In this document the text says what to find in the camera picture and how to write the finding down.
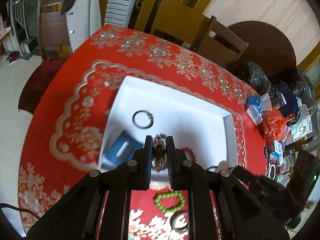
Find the round dark table top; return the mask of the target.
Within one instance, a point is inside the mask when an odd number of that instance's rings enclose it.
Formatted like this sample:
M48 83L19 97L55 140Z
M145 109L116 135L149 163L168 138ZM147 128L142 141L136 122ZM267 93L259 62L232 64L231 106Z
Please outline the round dark table top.
M275 26L260 21L244 21L228 28L248 43L238 61L227 65L229 72L234 73L236 68L247 62L257 64L268 77L296 67L296 54L291 42Z

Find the navy blue cloth bag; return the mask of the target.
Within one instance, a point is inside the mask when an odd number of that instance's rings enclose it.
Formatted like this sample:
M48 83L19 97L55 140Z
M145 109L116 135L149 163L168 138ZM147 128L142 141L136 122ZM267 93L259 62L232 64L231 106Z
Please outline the navy blue cloth bag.
M280 82L278 84L278 92L284 96L286 104L279 108L284 117L288 117L290 114L294 114L296 119L300 117L300 110L298 107L296 96L293 94L287 84Z

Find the red floral tablecloth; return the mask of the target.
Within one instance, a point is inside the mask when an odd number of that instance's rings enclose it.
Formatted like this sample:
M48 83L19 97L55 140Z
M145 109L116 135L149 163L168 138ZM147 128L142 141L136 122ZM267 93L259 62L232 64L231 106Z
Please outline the red floral tablecloth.
M266 171L265 142L245 111L254 94L224 68L171 42L106 25L64 63L33 114L18 172L18 205L28 231L98 163L108 113L133 75L206 99L233 115L238 163Z

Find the metal stair railing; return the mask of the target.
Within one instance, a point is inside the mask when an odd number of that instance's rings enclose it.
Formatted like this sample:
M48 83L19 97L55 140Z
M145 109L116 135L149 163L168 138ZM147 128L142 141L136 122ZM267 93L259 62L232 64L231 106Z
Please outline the metal stair railing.
M10 16L12 33L20 56L24 60L29 60L38 42L36 36L29 34L25 18L24 2L25 0L9 0L7 9Z

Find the black plastic bag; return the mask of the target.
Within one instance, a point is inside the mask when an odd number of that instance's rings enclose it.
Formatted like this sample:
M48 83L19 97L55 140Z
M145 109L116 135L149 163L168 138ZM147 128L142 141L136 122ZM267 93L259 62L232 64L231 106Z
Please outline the black plastic bag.
M259 95L264 95L270 91L270 80L262 68L254 62L246 62L237 66L234 75L250 85Z

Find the white shallow box tray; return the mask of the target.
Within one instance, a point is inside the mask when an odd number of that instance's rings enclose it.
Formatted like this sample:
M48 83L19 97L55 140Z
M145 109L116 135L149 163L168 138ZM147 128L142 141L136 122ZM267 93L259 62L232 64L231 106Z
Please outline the white shallow box tray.
M203 168L228 161L237 165L232 114L185 92L137 77L123 80L106 123L98 166L103 154L125 130L141 144L147 135L172 136L175 147L188 148Z

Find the blue square hair claw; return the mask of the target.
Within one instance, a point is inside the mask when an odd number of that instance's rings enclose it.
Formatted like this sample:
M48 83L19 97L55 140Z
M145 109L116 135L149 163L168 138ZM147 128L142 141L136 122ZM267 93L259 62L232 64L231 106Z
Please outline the blue square hair claw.
M134 152L143 148L143 146L143 144L131 137L127 131L123 130L112 146L103 154L102 164L118 166L131 160Z

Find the left brown wooden chair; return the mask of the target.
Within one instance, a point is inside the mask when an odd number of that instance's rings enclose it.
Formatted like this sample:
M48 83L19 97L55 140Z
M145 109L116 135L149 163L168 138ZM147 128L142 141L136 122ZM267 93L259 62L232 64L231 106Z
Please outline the left brown wooden chair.
M37 2L37 41L43 60L50 56L47 48L65 48L60 57L71 54L66 15L60 14L63 0L38 0Z

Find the white patterned gift bag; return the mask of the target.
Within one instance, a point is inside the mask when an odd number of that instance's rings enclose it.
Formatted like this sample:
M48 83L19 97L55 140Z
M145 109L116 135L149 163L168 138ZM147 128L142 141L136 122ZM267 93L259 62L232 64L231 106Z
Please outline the white patterned gift bag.
M316 106L307 107L303 104L299 108L300 117L298 121L291 126L291 133L293 141L298 141L302 139L305 135L313 132L312 127L312 116L316 111Z

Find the blue tissue pack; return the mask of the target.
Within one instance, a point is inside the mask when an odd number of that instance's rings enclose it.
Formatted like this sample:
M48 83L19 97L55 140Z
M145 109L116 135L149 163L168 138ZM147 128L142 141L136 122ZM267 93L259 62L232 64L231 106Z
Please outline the blue tissue pack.
M246 113L255 126L262 122L263 113L271 110L272 104L268 94L264 94L262 96L252 95L247 98Z

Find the white jacket on chair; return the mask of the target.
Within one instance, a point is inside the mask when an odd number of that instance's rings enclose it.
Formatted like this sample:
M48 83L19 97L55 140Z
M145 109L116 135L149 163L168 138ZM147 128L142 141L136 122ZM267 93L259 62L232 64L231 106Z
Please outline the white jacket on chair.
M72 51L102 27L99 0L63 0L60 15L66 16Z

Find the red plastic bag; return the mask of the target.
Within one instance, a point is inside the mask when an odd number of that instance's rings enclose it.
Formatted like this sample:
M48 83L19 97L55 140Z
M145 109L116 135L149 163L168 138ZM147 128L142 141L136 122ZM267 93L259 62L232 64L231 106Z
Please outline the red plastic bag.
M286 134L286 125L295 118L295 114L289 114L286 118L276 108L263 112L263 120L259 124L265 141L282 141Z

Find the blue small box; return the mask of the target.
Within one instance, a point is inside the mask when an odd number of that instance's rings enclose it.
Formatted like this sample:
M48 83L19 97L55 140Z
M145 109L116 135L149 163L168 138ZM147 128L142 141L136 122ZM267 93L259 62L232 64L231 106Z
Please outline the blue small box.
M283 153L282 152L279 153L277 151L271 151L269 153L269 157L274 161L283 160Z

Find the dark wooden slat chair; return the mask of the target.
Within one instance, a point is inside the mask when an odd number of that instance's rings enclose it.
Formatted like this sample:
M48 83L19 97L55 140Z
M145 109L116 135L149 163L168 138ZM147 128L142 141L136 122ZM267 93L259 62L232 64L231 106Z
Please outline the dark wooden slat chair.
M215 16L211 17L206 32L200 38L195 52L223 68L238 61L249 45Z

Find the brown glossy chair back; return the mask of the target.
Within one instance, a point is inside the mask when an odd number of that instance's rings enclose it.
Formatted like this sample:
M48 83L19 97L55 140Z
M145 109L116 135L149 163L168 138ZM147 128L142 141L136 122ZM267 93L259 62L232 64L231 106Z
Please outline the brown glossy chair back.
M174 0L162 0L153 20L150 34L172 36L192 47L198 47L214 21L195 8L190 8Z

